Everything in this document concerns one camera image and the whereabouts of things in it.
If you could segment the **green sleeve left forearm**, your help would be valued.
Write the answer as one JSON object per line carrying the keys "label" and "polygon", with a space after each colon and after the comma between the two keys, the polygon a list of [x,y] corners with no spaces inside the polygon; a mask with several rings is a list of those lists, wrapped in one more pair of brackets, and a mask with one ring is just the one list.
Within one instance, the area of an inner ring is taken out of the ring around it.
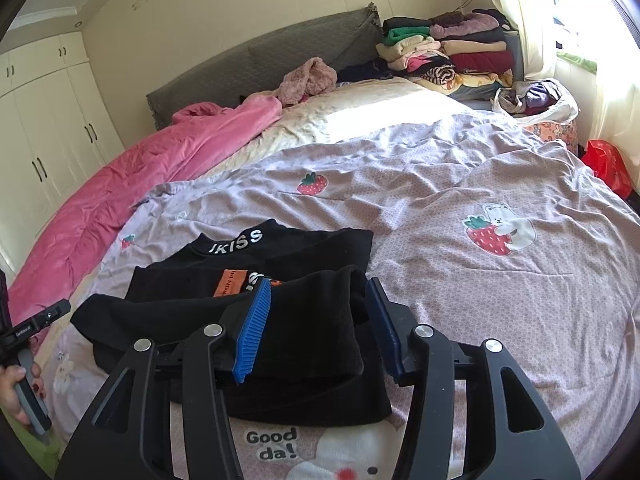
{"label": "green sleeve left forearm", "polygon": [[50,430],[42,439],[39,439],[36,434],[33,434],[5,410],[1,410],[1,413],[6,416],[9,426],[29,456],[50,479],[53,479],[61,453],[61,441],[56,433]]}

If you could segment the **left hand red nails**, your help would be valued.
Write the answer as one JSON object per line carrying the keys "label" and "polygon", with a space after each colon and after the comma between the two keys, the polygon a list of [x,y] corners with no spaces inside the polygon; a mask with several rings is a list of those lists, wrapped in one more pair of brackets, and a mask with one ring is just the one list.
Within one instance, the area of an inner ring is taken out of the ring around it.
{"label": "left hand red nails", "polygon": [[[25,375],[24,367],[19,365],[0,368],[0,403],[6,414],[11,415],[23,426],[29,427],[29,418],[15,391],[15,385],[24,379]],[[32,388],[40,399],[44,399],[47,396],[47,391],[41,378],[41,367],[37,363],[32,364],[32,376],[34,376]]]}

